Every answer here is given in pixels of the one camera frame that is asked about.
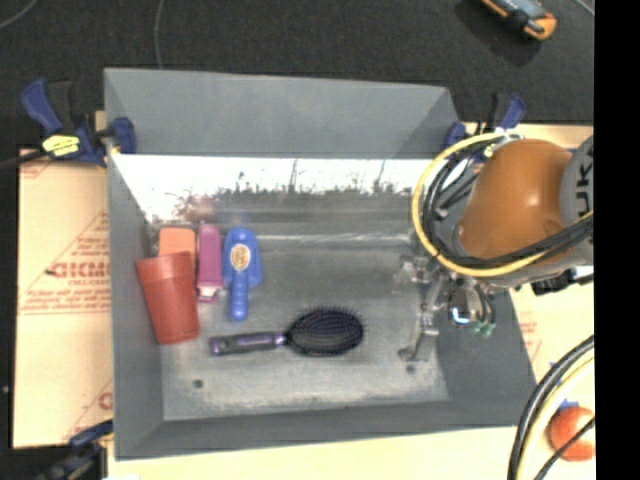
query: orange device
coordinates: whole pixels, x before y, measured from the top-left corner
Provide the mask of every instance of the orange device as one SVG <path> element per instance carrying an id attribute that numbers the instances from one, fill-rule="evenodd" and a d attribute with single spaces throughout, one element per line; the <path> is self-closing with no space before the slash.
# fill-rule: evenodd
<path id="1" fill-rule="evenodd" d="M 556 28 L 555 17 L 538 0 L 479 0 L 506 23 L 529 37 L 547 39 Z"/>

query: yellow cable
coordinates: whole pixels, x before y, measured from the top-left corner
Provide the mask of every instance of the yellow cable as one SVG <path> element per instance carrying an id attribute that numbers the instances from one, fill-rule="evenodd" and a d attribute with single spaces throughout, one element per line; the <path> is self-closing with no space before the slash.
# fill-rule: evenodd
<path id="1" fill-rule="evenodd" d="M 413 221 L 413 227 L 416 230 L 418 239 L 420 240 L 424 248 L 427 250 L 427 252 L 431 254 L 431 256 L 433 256 L 436 260 L 438 260 L 438 262 L 443 267 L 453 272 L 457 272 L 458 274 L 472 276 L 472 277 L 503 276 L 503 275 L 515 272 L 516 270 L 520 270 L 521 268 L 524 268 L 527 265 L 530 265 L 531 263 L 535 262 L 545 254 L 545 251 L 539 252 L 531 256 L 528 256 L 526 258 L 522 258 L 520 260 L 515 260 L 511 263 L 507 263 L 500 267 L 483 268 L 483 269 L 465 267 L 463 265 L 454 263 L 450 259 L 442 256 L 440 254 L 440 251 L 438 251 L 438 249 L 429 241 L 424 231 L 424 228 L 422 227 L 422 222 L 420 218 L 420 206 L 421 206 L 420 203 L 422 199 L 423 188 L 427 184 L 427 180 L 429 180 L 429 178 L 436 172 L 436 167 L 438 166 L 438 164 L 442 163 L 446 158 L 456 153 L 457 151 L 460 151 L 461 149 L 467 148 L 469 146 L 473 146 L 474 144 L 478 144 L 481 142 L 492 142 L 495 139 L 501 138 L 504 136 L 505 136 L 504 133 L 485 133 L 482 135 L 471 137 L 469 139 L 461 140 L 460 142 L 456 142 L 453 146 L 445 149 L 442 153 L 440 153 L 431 161 L 431 163 L 427 166 L 427 168 L 424 170 L 424 172 L 420 176 L 420 179 L 418 180 L 418 183 L 416 184 L 416 187 L 413 191 L 413 197 L 411 199 L 411 219 Z M 581 218 L 581 220 L 589 217 L 592 213 L 593 213 L 593 210 L 591 210 L 589 213 L 584 215 Z"/>
<path id="2" fill-rule="evenodd" d="M 544 404 L 540 407 L 540 412 L 531 425 L 527 438 L 522 446 L 520 462 L 516 471 L 516 480 L 524 480 L 525 473 L 530 462 L 531 448 L 535 443 L 539 442 L 540 437 L 544 434 L 549 421 L 560 407 L 562 401 L 567 397 L 567 393 L 580 382 L 585 375 L 590 373 L 594 368 L 595 357 L 591 356 L 579 366 L 576 366 L 547 397 Z"/>

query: hairbrush handle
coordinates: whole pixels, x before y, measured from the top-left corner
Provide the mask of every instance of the hairbrush handle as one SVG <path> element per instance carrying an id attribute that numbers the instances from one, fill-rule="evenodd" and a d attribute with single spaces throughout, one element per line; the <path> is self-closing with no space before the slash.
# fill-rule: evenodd
<path id="1" fill-rule="evenodd" d="M 213 356 L 243 354 L 258 350 L 273 350 L 286 343 L 280 332 L 255 332 L 209 338 L 209 350 Z"/>

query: red cup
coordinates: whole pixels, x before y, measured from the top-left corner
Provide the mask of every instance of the red cup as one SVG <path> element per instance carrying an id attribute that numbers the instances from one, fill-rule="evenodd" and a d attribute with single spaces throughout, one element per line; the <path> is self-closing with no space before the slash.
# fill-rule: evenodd
<path id="1" fill-rule="evenodd" d="M 138 280 L 159 343 L 188 341 L 200 332 L 195 269 L 189 252 L 136 261 Z"/>

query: hairbrush bristles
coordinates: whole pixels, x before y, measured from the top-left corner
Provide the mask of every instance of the hairbrush bristles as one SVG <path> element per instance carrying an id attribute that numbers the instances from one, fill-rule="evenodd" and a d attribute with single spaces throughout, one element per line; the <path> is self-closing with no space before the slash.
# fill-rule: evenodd
<path id="1" fill-rule="evenodd" d="M 287 344 L 301 354 L 334 356 L 357 347 L 364 333 L 364 325 L 353 309 L 324 305 L 298 318 L 285 336 Z"/>

